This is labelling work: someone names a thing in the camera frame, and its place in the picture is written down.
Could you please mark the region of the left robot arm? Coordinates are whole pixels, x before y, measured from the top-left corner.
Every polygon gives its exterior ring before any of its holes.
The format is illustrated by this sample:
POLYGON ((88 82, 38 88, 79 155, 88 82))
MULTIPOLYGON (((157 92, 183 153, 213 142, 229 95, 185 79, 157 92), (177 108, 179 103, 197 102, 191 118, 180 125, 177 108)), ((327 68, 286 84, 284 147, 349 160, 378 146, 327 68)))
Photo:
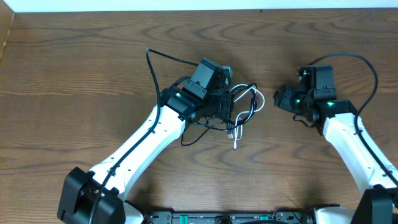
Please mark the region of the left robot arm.
POLYGON ((88 172, 74 168, 65 178, 57 217, 64 223, 142 223, 127 203, 130 190, 151 162, 201 118, 231 117, 233 71, 203 58, 191 77, 162 90, 142 126, 88 172))

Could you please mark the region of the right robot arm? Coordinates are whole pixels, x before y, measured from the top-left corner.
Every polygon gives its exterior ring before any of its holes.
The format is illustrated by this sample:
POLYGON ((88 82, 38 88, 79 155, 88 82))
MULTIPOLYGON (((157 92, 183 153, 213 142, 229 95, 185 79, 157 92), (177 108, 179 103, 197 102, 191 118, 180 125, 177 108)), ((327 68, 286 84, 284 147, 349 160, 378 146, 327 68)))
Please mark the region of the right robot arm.
POLYGON ((298 68, 298 86, 284 85, 274 94, 276 107, 294 120, 316 128, 338 152, 361 193, 356 209, 322 205, 304 223, 397 223, 397 168, 366 131, 349 100, 337 100, 329 65, 298 68))

